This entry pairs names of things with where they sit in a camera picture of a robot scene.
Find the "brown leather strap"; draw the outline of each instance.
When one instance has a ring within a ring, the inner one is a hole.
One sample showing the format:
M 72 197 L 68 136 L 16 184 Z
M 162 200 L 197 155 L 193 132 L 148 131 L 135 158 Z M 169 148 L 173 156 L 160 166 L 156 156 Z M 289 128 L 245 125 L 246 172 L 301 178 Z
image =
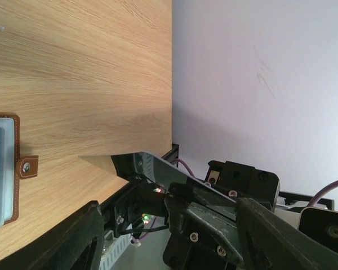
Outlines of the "brown leather strap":
M 16 173 L 20 179 L 33 178 L 38 175 L 39 156 L 23 156 L 16 164 Z

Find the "wooden table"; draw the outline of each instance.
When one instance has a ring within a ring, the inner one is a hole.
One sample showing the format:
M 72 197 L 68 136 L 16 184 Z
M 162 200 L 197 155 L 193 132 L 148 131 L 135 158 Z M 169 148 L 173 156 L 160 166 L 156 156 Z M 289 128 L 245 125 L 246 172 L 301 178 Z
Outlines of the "wooden table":
M 0 0 L 0 111 L 39 175 L 0 260 L 125 181 L 79 158 L 171 148 L 170 0 Z

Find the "purple cable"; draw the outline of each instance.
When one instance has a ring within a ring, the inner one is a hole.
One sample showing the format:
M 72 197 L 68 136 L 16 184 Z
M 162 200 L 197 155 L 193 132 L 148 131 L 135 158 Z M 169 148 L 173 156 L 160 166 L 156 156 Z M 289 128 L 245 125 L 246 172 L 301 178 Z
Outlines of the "purple cable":
M 152 228 L 154 227 L 154 224 L 155 224 L 156 221 L 157 221 L 157 217 L 155 217 L 155 218 L 153 219 L 153 223 L 152 223 L 152 225 L 150 225 L 150 227 L 149 227 L 150 229 L 152 229 Z M 148 235 L 149 235 L 149 233 L 147 232 L 145 235 L 139 237 L 138 240 L 141 241 L 141 240 L 147 238 Z
M 193 171 L 189 168 L 189 166 L 187 165 L 187 163 L 185 163 L 183 160 L 181 159 L 173 159 L 173 161 L 171 161 L 172 164 L 175 163 L 182 163 L 182 165 L 186 168 L 186 170 L 188 171 L 188 173 L 192 176 L 195 177 Z
M 338 187 L 338 180 L 322 188 L 314 197 L 309 201 L 307 206 L 315 206 L 315 204 L 328 192 Z

